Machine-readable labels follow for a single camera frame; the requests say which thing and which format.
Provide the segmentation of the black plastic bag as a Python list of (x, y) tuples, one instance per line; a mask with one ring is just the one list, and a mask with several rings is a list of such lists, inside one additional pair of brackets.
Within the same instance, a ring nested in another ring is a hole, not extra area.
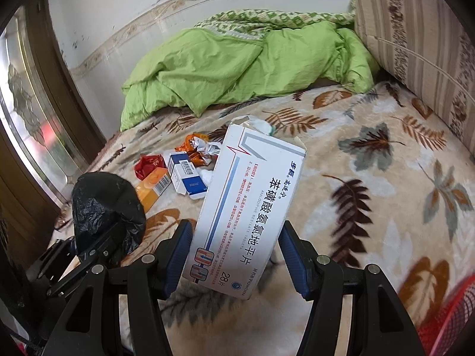
[(77, 256), (86, 261), (96, 241), (113, 238), (108, 253), (122, 260), (143, 241), (146, 215), (132, 184), (110, 172), (88, 172), (72, 190), (72, 219)]

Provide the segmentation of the red plastic basket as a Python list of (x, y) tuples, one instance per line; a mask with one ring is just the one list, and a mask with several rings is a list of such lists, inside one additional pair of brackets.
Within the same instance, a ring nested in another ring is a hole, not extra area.
[(446, 355), (473, 316), (474, 274), (462, 280), (439, 312), (418, 328), (425, 354)]

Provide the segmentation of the red wrapper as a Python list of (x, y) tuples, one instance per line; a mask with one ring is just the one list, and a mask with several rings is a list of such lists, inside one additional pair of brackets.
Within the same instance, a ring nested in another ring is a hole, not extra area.
[(134, 165), (135, 176), (139, 180), (144, 180), (156, 168), (165, 168), (162, 155), (142, 155)]

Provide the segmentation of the orange foil wrapper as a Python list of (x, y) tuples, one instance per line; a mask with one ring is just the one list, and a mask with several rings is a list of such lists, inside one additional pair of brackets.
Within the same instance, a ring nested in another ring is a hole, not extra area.
[(195, 167), (209, 166), (216, 161), (221, 152), (222, 143), (211, 142), (206, 134), (192, 133), (175, 148), (176, 152), (186, 153)]

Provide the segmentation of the white blue medicine box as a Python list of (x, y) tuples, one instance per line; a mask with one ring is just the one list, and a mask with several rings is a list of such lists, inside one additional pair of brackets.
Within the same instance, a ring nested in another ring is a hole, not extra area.
[(246, 300), (275, 248), (306, 151), (230, 125), (183, 268), (194, 284)]

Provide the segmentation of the leaf patterned bed blanket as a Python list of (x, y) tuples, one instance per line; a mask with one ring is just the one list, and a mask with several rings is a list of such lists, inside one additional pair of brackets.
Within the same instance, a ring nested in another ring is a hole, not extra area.
[[(136, 182), (143, 155), (192, 133), (219, 142), (236, 117), (301, 140), (303, 171), (287, 217), (333, 260), (378, 264), (415, 325), (426, 324), (474, 272), (474, 157), (460, 142), (460, 99), (422, 99), (395, 82), (353, 96), (333, 85), (218, 105), (202, 117), (164, 109), (115, 135), (91, 168)], [(175, 355), (294, 355), (311, 305), (274, 252), (247, 301), (180, 282), (160, 304)]]

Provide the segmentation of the white crumpled sock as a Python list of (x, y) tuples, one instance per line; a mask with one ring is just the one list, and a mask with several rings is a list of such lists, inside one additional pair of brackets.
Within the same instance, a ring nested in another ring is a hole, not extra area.
[(244, 121), (243, 125), (267, 136), (272, 136), (275, 131), (275, 128), (267, 121), (250, 115), (247, 116), (247, 119)]

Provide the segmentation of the orange cream box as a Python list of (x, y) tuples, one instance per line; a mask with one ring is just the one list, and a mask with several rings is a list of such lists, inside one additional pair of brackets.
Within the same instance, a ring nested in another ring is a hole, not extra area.
[(153, 207), (171, 183), (172, 180), (170, 179), (168, 170), (158, 167), (135, 187), (138, 200), (142, 204), (145, 213)]

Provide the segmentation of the stained glass door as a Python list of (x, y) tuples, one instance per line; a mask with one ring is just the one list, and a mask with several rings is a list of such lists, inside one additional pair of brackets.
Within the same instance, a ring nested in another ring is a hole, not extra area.
[(58, 206), (67, 203), (88, 164), (41, 82), (18, 8), (1, 33), (1, 124), (27, 171)]

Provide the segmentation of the white plastic bottle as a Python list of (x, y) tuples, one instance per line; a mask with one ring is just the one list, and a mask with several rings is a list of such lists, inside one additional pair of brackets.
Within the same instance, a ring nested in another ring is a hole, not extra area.
[(198, 167), (197, 172), (200, 175), (201, 180), (206, 185), (206, 187), (209, 187), (213, 180), (213, 170), (207, 170), (207, 169), (204, 169), (203, 167)]

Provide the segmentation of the green quilt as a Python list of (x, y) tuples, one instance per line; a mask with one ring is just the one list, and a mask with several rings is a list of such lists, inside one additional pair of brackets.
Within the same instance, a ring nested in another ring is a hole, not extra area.
[(354, 31), (355, 14), (228, 10), (184, 29), (138, 61), (121, 90), (122, 131), (165, 107), (197, 117), (304, 90), (318, 79), (352, 93), (374, 85), (379, 65)]

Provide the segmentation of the small white blue box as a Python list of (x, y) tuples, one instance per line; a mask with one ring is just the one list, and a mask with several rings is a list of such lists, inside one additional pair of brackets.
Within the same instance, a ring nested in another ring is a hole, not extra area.
[(189, 156), (184, 152), (170, 153), (166, 158), (167, 171), (175, 191), (196, 200), (206, 196), (208, 187), (198, 174)]

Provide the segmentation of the striped floral headboard cushion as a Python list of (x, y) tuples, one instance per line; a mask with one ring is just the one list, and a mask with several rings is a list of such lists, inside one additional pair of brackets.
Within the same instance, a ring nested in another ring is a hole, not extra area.
[(375, 60), (474, 150), (474, 45), (444, 0), (355, 0)]

